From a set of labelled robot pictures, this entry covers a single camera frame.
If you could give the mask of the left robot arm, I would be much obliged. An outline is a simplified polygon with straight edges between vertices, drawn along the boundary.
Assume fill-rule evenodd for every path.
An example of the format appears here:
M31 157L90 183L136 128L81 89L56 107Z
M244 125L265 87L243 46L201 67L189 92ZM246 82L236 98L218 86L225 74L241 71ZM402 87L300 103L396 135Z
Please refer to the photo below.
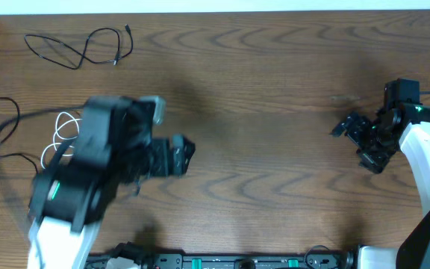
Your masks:
M196 145L182 134L154 138L159 96L92 96L77 137L64 141L33 181L29 268L83 268L121 184L182 176Z

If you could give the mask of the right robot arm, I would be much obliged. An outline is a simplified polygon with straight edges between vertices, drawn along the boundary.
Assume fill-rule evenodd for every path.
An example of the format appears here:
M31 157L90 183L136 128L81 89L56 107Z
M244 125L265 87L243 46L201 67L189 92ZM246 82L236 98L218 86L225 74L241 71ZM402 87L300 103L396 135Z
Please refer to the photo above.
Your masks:
M350 113L331 131L357 146L360 166L384 171L401 152L408 160L420 196L423 218L400 247L359 247L355 268L430 268L430 107L420 97L418 81L398 78L384 86L384 104L370 120Z

